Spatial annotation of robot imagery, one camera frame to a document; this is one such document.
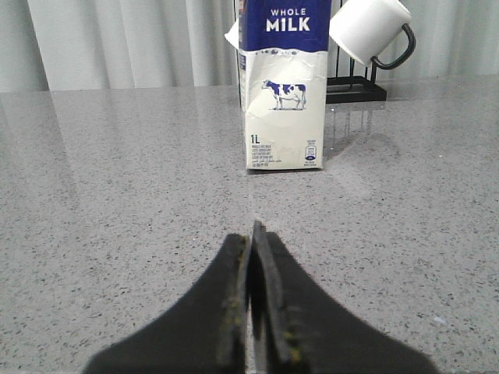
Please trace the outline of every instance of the nutrition label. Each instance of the nutrition label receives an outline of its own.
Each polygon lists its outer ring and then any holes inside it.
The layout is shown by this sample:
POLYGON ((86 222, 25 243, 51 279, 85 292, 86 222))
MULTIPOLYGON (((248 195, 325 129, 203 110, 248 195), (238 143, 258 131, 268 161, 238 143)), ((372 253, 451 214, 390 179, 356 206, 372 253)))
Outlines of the nutrition label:
POLYGON ((272 146, 266 144, 252 144, 251 159, 254 168, 268 166, 269 163, 274 162, 274 156, 272 155, 272 146))

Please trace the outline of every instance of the blue carton top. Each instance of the blue carton top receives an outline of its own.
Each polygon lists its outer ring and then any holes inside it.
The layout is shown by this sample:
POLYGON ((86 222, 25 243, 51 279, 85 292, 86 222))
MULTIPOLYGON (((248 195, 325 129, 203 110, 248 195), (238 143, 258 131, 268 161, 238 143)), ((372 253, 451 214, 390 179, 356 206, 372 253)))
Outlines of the blue carton top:
POLYGON ((331 0, 242 0, 241 48, 327 51, 330 14, 331 0))

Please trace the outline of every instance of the mug rack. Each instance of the mug rack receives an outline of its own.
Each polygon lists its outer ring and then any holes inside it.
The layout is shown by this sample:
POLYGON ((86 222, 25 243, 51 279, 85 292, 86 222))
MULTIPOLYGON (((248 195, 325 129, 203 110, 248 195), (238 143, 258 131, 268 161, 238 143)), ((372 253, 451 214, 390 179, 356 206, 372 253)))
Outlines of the mug rack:
POLYGON ((376 84, 377 67, 372 64, 371 77, 369 68, 364 76, 354 76, 355 60, 350 58, 350 75, 338 76, 339 58, 336 58, 336 76, 327 78, 326 104, 355 103, 360 101, 386 101, 387 91, 376 84))
POLYGON ((369 68, 366 67, 364 76, 354 76, 355 60, 350 58, 349 76, 338 76, 340 47, 336 50, 336 75, 327 78, 326 104, 352 103, 360 101, 386 101, 387 91, 376 84, 377 68, 391 70, 399 67, 416 48, 416 37, 410 26, 405 23, 402 29, 407 35, 408 46, 404 53, 390 64, 384 64, 377 56, 371 58, 371 77, 367 79, 369 68))

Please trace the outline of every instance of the white mug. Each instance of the white mug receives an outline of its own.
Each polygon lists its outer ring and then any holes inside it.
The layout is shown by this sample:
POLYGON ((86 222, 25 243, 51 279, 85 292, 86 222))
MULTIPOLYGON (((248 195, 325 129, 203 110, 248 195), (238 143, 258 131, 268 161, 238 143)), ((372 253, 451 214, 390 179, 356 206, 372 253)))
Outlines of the white mug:
POLYGON ((348 0, 330 22, 329 34, 346 53, 361 64, 372 62, 381 69, 394 69, 414 51, 416 39, 409 27, 411 13, 398 0, 348 0), (391 64, 377 56, 405 31, 407 50, 391 64))

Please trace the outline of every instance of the quartz countertop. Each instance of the quartz countertop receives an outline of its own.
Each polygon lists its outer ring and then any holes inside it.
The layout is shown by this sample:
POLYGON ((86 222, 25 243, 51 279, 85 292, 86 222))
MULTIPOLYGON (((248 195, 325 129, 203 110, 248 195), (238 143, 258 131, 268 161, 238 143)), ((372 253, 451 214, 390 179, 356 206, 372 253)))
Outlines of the quartz countertop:
POLYGON ((250 174, 235 86, 0 94, 0 373, 79 372, 260 219, 443 372, 499 370, 499 76, 326 106, 322 171, 250 174))

